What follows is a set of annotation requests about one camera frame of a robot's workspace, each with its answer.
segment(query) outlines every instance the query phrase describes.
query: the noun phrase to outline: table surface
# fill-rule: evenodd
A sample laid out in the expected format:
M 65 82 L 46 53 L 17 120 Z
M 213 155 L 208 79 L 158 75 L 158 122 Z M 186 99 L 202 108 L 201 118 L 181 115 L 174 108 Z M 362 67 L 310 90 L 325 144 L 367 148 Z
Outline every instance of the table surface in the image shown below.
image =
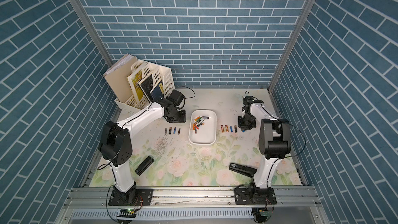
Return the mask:
M 186 97 L 193 96 L 189 89 L 178 89 Z M 261 157 L 258 150 L 260 129 L 254 128 L 242 132 L 221 132 L 221 125 L 238 124 L 243 106 L 245 89 L 194 89 L 196 96 L 186 100 L 186 123 L 171 124 L 164 118 L 157 119 L 143 128 L 133 140 L 132 156 L 129 160 L 132 177 L 137 186 L 232 186 L 247 184 L 249 177 L 228 169 L 230 162 L 258 167 Z M 267 90 L 251 89 L 250 95 L 264 101 L 264 105 L 274 113 Z M 191 114 L 197 109 L 212 110 L 217 115 L 216 142 L 211 146 L 192 144 L 188 140 L 191 127 Z M 123 110 L 119 120 L 131 116 Z M 164 129 L 172 127 L 172 134 L 164 134 Z M 138 176 L 134 170 L 147 156 L 155 162 Z M 106 163 L 101 158 L 100 164 Z M 90 187 L 109 187 L 115 183 L 112 171 L 96 171 Z M 291 158 L 285 158 L 278 164 L 272 177 L 272 185 L 301 185 L 300 178 Z

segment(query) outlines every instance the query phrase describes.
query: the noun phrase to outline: blue brick wall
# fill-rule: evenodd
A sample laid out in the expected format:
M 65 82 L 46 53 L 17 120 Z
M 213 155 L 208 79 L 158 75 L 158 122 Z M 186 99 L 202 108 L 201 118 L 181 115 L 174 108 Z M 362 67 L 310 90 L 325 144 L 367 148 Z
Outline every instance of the blue brick wall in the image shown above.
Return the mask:
M 398 223 L 397 33 L 398 0 L 316 0 L 275 87 L 331 223 Z
M 114 60 L 172 68 L 176 85 L 267 87 L 305 0 L 81 0 Z
M 0 2 L 0 222 L 55 221 L 115 98 L 67 0 Z

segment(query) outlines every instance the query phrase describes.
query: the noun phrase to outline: metal vent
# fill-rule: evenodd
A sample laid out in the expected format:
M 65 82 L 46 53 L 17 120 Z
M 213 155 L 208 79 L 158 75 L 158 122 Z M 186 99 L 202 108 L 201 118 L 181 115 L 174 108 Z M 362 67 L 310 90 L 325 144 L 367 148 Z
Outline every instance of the metal vent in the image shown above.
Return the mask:
M 109 209 L 109 214 L 116 217 L 119 214 L 119 209 Z M 74 220 L 103 220 L 109 219 L 106 210 L 103 209 L 79 209 L 73 210 L 72 219 Z
M 142 209 L 135 220 L 181 220 L 191 218 L 244 218 L 251 217 L 251 208 L 180 208 Z
M 119 209 L 109 210 L 109 214 L 118 219 L 125 220 L 182 220 L 193 218 L 250 218 L 252 217 L 251 208 L 157 208 L 141 209 L 135 218 L 123 217 Z M 106 210 L 102 209 L 80 209 L 74 210 L 72 219 L 75 220 L 104 220 L 109 219 Z

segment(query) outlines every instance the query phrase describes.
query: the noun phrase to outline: white tray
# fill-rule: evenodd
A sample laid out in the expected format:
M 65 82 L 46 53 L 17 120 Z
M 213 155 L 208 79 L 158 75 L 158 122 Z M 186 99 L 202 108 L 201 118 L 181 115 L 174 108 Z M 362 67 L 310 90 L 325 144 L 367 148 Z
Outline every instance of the white tray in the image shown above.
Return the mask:
M 205 125 L 200 126 L 197 133 L 192 130 L 192 124 L 195 122 L 195 119 L 199 116 L 208 116 L 208 119 L 205 119 Z M 216 141 L 216 131 L 217 131 L 217 115 L 215 112 L 211 110 L 196 110 L 191 115 L 191 125 L 189 128 L 189 136 L 188 139 L 193 144 L 199 145 L 212 145 Z

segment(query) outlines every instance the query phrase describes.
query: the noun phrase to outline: book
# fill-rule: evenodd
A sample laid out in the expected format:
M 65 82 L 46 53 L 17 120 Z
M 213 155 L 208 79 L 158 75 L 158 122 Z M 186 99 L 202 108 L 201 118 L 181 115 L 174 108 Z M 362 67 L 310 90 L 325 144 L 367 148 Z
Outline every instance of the book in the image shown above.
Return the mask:
M 160 97 L 163 97 L 163 82 L 162 80 L 158 81 L 158 83 L 152 88 L 150 91 L 150 95 L 153 100 L 157 100 Z
M 144 92 L 138 85 L 138 82 L 142 80 L 142 69 L 147 65 L 146 62 L 141 62 L 141 64 L 134 64 L 132 67 L 137 67 L 131 75 L 127 77 L 127 81 L 130 84 L 132 94 L 134 95 L 135 101 L 138 103 L 144 96 Z
M 142 89 L 142 92 L 144 93 L 145 97 L 148 98 L 148 100 L 151 102 L 153 98 L 150 95 L 150 92 L 153 88 L 153 79 L 152 79 L 152 71 L 149 72 L 147 76 L 145 76 L 142 80 L 138 82 L 138 85 Z

